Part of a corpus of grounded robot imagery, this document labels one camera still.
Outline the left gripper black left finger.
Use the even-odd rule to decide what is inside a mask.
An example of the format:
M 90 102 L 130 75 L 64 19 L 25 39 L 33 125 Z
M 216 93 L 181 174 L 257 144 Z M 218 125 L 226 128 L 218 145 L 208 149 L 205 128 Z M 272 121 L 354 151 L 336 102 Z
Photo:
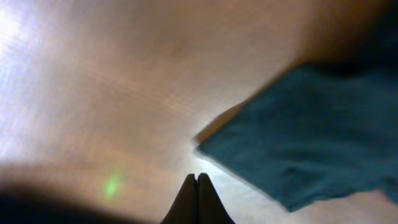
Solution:
M 188 174 L 160 224 L 195 223 L 197 223 L 197 180 L 194 174 Z

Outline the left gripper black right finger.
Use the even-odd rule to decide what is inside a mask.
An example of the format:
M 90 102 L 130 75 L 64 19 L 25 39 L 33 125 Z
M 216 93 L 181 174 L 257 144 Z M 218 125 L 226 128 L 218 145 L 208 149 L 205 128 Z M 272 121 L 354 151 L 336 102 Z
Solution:
M 225 210 L 209 176 L 198 176 L 198 219 L 199 224 L 234 224 Z

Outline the black t-shirt with white logo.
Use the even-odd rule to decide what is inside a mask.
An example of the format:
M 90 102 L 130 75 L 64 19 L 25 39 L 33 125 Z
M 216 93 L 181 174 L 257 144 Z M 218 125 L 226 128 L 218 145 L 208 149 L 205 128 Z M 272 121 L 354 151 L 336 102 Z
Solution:
M 356 192 L 397 201 L 397 69 L 291 70 L 199 145 L 288 211 Z

